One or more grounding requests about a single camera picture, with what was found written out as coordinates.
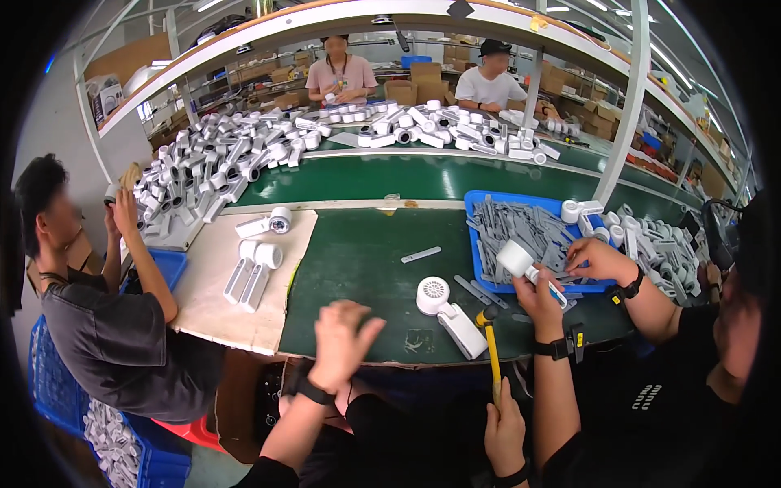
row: circular mesh grille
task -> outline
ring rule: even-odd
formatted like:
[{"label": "circular mesh grille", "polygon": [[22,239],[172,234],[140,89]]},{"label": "circular mesh grille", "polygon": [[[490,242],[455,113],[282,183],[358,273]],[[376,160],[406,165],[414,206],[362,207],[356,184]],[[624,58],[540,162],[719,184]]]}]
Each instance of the circular mesh grille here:
[{"label": "circular mesh grille", "polygon": [[429,298],[442,297],[444,292],[444,286],[438,281],[431,280],[423,284],[423,293]]}]

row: yellow hammer handle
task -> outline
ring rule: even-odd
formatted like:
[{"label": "yellow hammer handle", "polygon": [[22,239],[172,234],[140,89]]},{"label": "yellow hammer handle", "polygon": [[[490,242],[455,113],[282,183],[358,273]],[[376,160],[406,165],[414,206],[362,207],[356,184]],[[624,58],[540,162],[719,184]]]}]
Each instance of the yellow hammer handle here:
[{"label": "yellow hammer handle", "polygon": [[486,326],[486,340],[488,341],[488,355],[490,356],[490,370],[494,377],[492,391],[494,393],[494,405],[499,408],[501,398],[501,372],[499,371],[499,353],[496,350],[494,327]]}]

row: red stool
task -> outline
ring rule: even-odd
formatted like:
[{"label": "red stool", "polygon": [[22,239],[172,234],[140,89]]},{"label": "red stool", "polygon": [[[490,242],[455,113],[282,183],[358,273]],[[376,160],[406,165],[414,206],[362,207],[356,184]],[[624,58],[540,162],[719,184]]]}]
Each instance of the red stool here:
[{"label": "red stool", "polygon": [[211,433],[206,429],[206,415],[195,422],[181,426],[172,426],[171,424],[166,424],[165,422],[154,419],[152,419],[152,421],[192,443],[228,454],[223,447],[219,445],[219,437],[217,434]]}]

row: floor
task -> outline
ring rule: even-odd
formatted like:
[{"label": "floor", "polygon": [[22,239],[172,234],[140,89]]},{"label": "floor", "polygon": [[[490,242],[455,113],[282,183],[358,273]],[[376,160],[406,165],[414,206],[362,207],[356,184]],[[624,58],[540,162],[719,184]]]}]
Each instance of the floor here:
[{"label": "floor", "polygon": [[184,488],[229,488],[241,481],[249,469],[228,454],[193,445],[192,470]]}]

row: woman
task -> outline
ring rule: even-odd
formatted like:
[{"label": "woman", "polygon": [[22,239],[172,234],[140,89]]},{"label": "woman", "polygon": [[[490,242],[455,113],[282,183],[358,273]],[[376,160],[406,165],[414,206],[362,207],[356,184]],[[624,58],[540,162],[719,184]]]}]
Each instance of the woman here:
[{"label": "woman", "polygon": [[327,94],[333,93],[336,103],[366,103],[366,97],[376,91],[377,81],[369,62],[347,53],[348,37],[342,34],[320,39],[326,58],[309,68],[309,100],[323,102]]}]

